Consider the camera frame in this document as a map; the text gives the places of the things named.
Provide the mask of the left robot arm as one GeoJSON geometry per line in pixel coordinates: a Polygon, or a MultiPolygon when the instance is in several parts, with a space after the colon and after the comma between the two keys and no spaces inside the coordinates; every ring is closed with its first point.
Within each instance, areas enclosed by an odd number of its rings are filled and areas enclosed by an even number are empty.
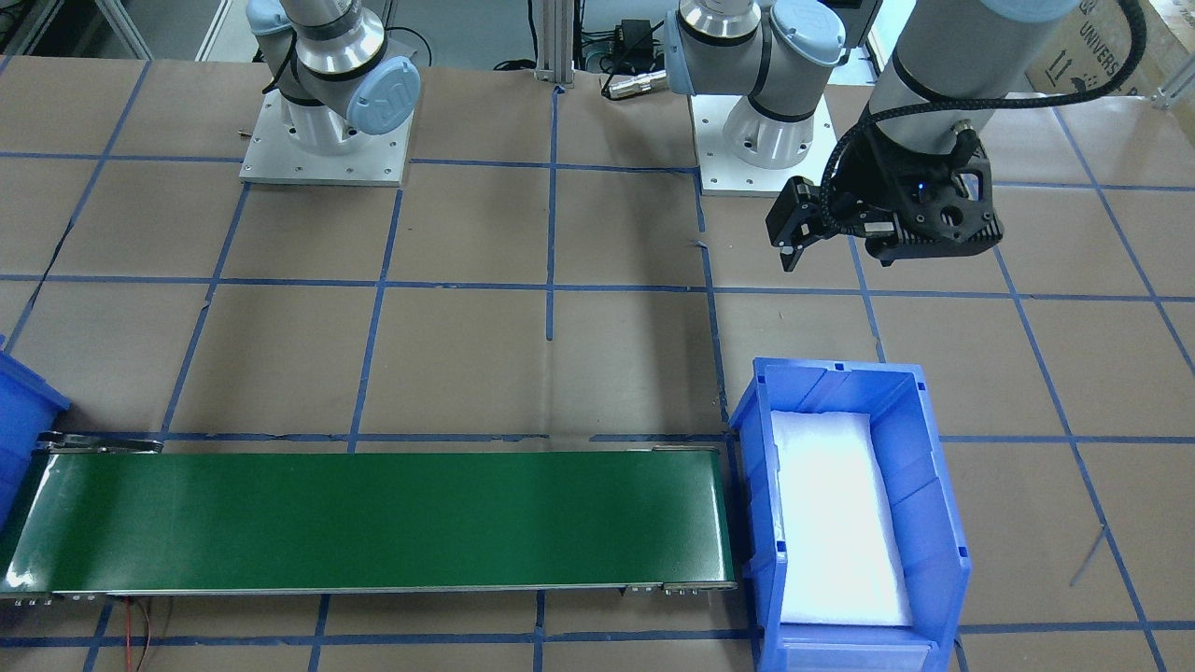
{"type": "MultiPolygon", "coordinates": [[[[766,216],[782,268],[836,236],[897,259],[970,257],[1003,242],[980,134],[997,110],[1084,104],[1114,93],[1146,54],[1139,1],[1119,11],[1130,50],[1097,88],[1013,99],[1012,86],[1073,1],[918,1],[854,126],[819,181],[790,177],[766,216]]],[[[831,72],[848,60],[848,30],[820,1],[682,1],[664,18],[668,85],[679,94],[734,94],[730,139],[743,161],[789,167],[762,154],[768,133],[807,133],[831,72]]]]}

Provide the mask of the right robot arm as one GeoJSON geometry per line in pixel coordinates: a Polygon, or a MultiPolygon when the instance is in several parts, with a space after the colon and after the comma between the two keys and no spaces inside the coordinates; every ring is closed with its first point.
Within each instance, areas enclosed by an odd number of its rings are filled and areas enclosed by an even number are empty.
{"type": "Polygon", "coordinates": [[[421,73],[358,1],[250,1],[245,17],[280,94],[277,127],[315,155],[397,132],[417,106],[421,73]]]}

